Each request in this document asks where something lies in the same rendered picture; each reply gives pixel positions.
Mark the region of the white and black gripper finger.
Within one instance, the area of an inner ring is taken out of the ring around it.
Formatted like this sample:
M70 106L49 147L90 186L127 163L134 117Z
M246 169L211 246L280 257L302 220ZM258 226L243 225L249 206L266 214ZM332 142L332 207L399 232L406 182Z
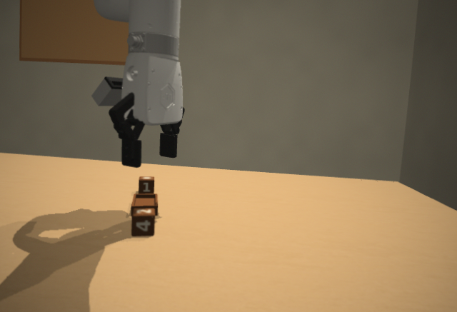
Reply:
M163 133L160 133L160 156L169 158L177 157L177 137L182 119L176 124L160 125Z
M134 93L128 94L109 110L109 116L114 124L114 129L122 139L121 163L123 166L134 168L141 167L141 140L138 140L145 124L135 119L133 109L130 110L127 119L124 114L134 106ZM132 130L132 126L135 126Z

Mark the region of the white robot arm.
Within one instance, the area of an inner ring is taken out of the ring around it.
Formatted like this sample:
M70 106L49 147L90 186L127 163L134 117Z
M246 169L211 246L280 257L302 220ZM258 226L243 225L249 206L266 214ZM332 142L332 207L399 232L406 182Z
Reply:
M94 0L108 20L129 23L128 53L155 53L179 57L181 0ZM91 95L98 106L121 100L123 78L107 77Z

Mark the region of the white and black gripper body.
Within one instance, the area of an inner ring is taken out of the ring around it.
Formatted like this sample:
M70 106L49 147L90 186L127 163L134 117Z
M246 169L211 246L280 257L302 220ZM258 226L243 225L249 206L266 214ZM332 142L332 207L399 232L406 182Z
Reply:
M183 115L181 67L177 56L128 53L121 100L134 93L133 116L148 126L176 124ZM137 118L138 117L138 118Z

